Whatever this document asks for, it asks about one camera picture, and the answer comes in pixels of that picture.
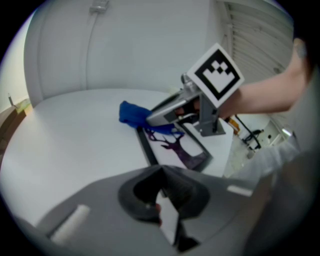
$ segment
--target black picture frame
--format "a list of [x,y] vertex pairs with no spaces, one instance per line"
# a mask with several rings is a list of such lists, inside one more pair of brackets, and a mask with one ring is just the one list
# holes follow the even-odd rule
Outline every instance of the black picture frame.
[[[213,160],[213,156],[209,153],[209,151],[201,144],[201,142],[192,134],[192,132],[190,132],[187,127],[183,124],[183,123],[179,123],[179,126],[184,130],[184,132],[190,136],[192,138],[193,141],[195,141],[203,150],[203,152],[206,155],[206,159],[201,162],[200,164],[198,164],[196,167],[193,168],[192,171],[195,172],[202,172],[207,166],[208,164]],[[149,163],[150,166],[153,165],[158,165],[159,162],[149,144],[148,138],[144,132],[144,128],[142,127],[138,127],[136,129],[137,132],[137,136],[139,138],[140,144],[142,146],[144,155]]]

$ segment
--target human arm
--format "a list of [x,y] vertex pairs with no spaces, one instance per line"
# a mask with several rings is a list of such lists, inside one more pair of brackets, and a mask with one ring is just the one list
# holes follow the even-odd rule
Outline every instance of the human arm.
[[240,86],[220,107],[220,117],[287,111],[302,94],[311,76],[304,42],[296,38],[287,69],[269,79]]

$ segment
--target white surface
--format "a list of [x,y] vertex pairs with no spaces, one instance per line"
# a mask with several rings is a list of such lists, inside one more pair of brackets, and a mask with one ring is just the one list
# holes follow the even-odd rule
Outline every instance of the white surface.
[[79,227],[87,220],[91,209],[84,204],[76,207],[75,211],[58,227],[50,240],[58,246],[65,246],[76,235]]
[[176,232],[179,220],[179,213],[168,197],[163,197],[161,192],[156,196],[155,202],[160,205],[159,219],[160,229],[165,238],[173,245],[176,239]]
[[[11,211],[32,225],[84,186],[148,166],[136,131],[119,122],[126,100],[153,108],[167,93],[134,89],[79,91],[42,101],[14,133],[4,154],[0,191]],[[226,135],[198,139],[222,176],[232,141]]]
[[33,106],[85,89],[167,93],[223,38],[214,0],[112,0],[99,15],[92,2],[47,1],[35,13],[24,63]]
[[14,104],[28,98],[24,70],[24,49],[31,18],[32,15],[15,35],[0,65],[0,113],[11,106],[8,94],[11,95]]

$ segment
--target metal bracket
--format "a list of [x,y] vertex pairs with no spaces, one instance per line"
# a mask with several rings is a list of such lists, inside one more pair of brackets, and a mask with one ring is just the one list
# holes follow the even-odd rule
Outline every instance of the metal bracket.
[[94,0],[91,7],[90,12],[91,13],[100,13],[103,14],[106,12],[106,10],[109,7],[109,0]]
[[199,122],[194,127],[201,133],[201,136],[226,134],[219,121],[218,110],[213,106],[212,102],[204,94],[200,95],[199,100]]

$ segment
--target hand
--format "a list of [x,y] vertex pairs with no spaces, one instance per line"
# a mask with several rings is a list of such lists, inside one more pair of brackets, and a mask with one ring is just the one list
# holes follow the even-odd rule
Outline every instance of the hand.
[[[231,117],[232,115],[237,114],[236,112],[236,103],[240,99],[240,91],[236,90],[220,107],[219,107],[219,117],[222,119],[226,119]],[[200,110],[200,100],[196,98],[193,101],[193,107],[196,111]],[[181,116],[185,113],[182,107],[177,108],[175,110],[175,114]]]

